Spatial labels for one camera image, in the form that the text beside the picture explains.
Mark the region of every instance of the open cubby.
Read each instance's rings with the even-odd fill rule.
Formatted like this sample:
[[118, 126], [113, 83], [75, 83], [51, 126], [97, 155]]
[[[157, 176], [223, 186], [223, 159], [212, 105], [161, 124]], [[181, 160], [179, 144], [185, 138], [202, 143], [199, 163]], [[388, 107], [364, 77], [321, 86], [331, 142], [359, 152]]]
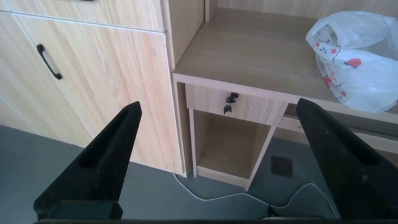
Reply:
[[196, 110], [193, 118], [198, 175], [247, 187], [270, 126]]

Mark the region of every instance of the desk drawer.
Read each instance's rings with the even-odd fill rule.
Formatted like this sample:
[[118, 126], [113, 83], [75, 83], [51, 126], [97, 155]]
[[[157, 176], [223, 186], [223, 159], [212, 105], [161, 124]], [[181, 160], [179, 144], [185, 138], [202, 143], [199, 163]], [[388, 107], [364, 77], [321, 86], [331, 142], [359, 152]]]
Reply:
[[136, 29], [164, 31], [160, 0], [6, 0], [9, 9]]
[[231, 92], [195, 85], [185, 85], [187, 107], [190, 109], [220, 114], [231, 118], [274, 125], [285, 113], [287, 103], [267, 98], [239, 94], [235, 103], [231, 103], [232, 112], [224, 114], [226, 98]]

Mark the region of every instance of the cabinet panel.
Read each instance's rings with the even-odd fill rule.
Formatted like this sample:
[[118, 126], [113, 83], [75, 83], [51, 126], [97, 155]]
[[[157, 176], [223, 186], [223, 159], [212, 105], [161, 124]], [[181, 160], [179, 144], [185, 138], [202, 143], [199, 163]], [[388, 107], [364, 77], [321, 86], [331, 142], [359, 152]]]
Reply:
[[261, 124], [276, 124], [287, 107], [285, 102], [239, 93], [236, 102], [230, 104], [231, 111], [223, 113], [224, 106], [227, 105], [226, 99], [231, 96], [231, 92], [189, 84], [185, 88], [187, 107], [190, 109]]
[[15, 12], [164, 31], [160, 0], [8, 0], [8, 4]]
[[6, 10], [6, 0], [0, 0], [0, 10]]
[[2, 98], [0, 98], [0, 111], [0, 125], [38, 134], [38, 132]]
[[142, 119], [132, 160], [182, 173], [164, 34], [17, 19], [35, 45], [48, 49], [63, 75], [59, 84], [93, 134], [139, 100]]
[[40, 135], [85, 147], [92, 135], [11, 14], [0, 12], [0, 95]]

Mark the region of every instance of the white plastic bag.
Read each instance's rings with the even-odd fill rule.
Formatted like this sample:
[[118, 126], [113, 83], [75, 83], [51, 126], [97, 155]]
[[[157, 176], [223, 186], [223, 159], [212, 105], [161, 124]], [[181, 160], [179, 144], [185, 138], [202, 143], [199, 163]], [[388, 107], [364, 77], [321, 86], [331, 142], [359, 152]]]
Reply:
[[353, 109], [383, 112], [398, 100], [398, 22], [369, 12], [319, 19], [306, 36], [323, 80]]

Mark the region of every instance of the black cabinet handle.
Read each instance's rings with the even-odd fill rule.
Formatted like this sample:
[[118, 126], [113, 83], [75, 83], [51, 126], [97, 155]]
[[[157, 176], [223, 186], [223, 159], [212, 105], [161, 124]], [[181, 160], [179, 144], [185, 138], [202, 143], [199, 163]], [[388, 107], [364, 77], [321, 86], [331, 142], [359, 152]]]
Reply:
[[224, 106], [224, 114], [226, 114], [227, 112], [232, 112], [232, 106], [231, 105]]
[[237, 94], [237, 93], [231, 93], [231, 96], [229, 96], [229, 97], [227, 97], [226, 99], [225, 99], [225, 102], [227, 102], [227, 103], [236, 103], [236, 98], [238, 98], [239, 97], [239, 94]]
[[36, 48], [37, 48], [37, 51], [38, 51], [39, 55], [42, 57], [43, 61], [45, 62], [46, 66], [50, 69], [52, 75], [53, 75], [56, 79], [59, 79], [59, 80], [62, 79], [62, 75], [59, 74], [59, 73], [56, 74], [56, 73], [52, 70], [52, 68], [50, 67], [50, 65], [49, 65], [49, 63], [47, 62], [47, 60], [45, 59], [45, 57], [44, 57], [44, 55], [43, 55], [43, 52], [45, 51], [44, 46], [43, 46], [42, 44], [39, 44], [38, 46], [36, 46]]

